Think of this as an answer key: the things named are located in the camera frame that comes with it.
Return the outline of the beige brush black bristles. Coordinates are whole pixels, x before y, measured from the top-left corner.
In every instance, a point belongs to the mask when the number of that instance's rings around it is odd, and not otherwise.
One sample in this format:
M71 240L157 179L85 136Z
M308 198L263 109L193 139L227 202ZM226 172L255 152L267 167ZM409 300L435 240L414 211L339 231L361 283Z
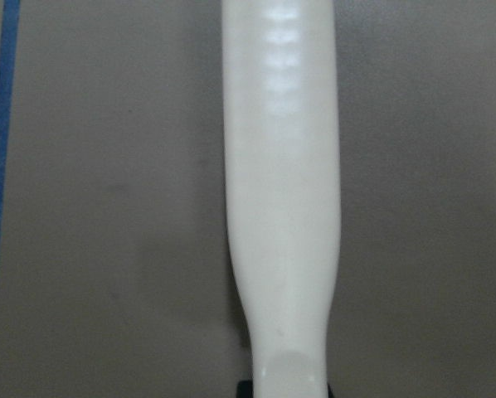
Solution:
M326 397L341 236L331 1L221 5L226 215L256 397Z

